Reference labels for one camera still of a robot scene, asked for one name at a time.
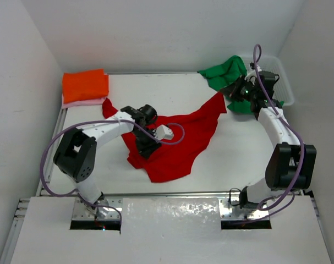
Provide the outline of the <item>red t shirt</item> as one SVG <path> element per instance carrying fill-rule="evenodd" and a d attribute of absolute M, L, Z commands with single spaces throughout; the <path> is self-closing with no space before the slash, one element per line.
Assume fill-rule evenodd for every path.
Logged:
<path fill-rule="evenodd" d="M 144 159 L 138 153 L 134 135 L 124 134 L 122 139 L 129 149 L 127 160 L 135 169 L 144 169 L 153 183 L 182 178 L 191 173 L 194 160 L 208 147 L 216 131 L 219 116 L 226 112 L 224 96 L 218 92 L 191 114 L 159 116 L 157 126 L 180 124 L 185 130 L 184 139 L 173 146 L 162 145 Z"/>

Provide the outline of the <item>pink t shirt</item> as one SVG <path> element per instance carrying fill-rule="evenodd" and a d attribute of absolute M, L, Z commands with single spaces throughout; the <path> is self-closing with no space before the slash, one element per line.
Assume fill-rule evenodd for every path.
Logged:
<path fill-rule="evenodd" d="M 107 97 L 101 97 L 93 100 L 84 100 L 84 101 L 75 101 L 71 103 L 64 103 L 64 96 L 62 95 L 62 109 L 67 109 L 71 107 L 79 107 L 79 106 L 95 106 L 102 105 Z"/>

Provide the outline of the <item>orange t shirt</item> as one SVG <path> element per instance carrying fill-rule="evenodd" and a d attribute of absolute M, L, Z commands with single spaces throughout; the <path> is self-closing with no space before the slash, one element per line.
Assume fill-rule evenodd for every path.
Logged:
<path fill-rule="evenodd" d="M 109 94 L 109 79 L 103 69 L 64 73 L 62 78 L 63 103 L 96 100 Z"/>

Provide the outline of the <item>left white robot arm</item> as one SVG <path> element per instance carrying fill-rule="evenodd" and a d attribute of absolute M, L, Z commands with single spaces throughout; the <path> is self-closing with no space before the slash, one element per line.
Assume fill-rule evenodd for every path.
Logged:
<path fill-rule="evenodd" d="M 53 162 L 75 183 L 81 199 L 94 210 L 104 199 L 91 175 L 97 149 L 121 135 L 132 133 L 138 154 L 148 159 L 161 147 L 161 143 L 154 139 L 155 130 L 149 128 L 156 120 L 157 112 L 148 104 L 138 109 L 126 106 L 103 124 L 95 123 L 66 131 L 54 154 Z"/>

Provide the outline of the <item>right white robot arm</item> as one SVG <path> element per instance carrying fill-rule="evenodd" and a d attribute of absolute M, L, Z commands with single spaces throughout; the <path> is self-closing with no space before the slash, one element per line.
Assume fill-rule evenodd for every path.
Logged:
<path fill-rule="evenodd" d="M 276 197 L 278 205 L 291 191 L 307 189 L 311 184 L 317 155 L 288 124 L 281 103 L 273 98 L 280 76 L 270 71 L 251 72 L 221 89 L 232 102 L 249 102 L 250 111 L 265 129 L 273 152 L 265 176 L 243 188 L 238 206 L 243 210 L 262 210 L 265 202 Z"/>

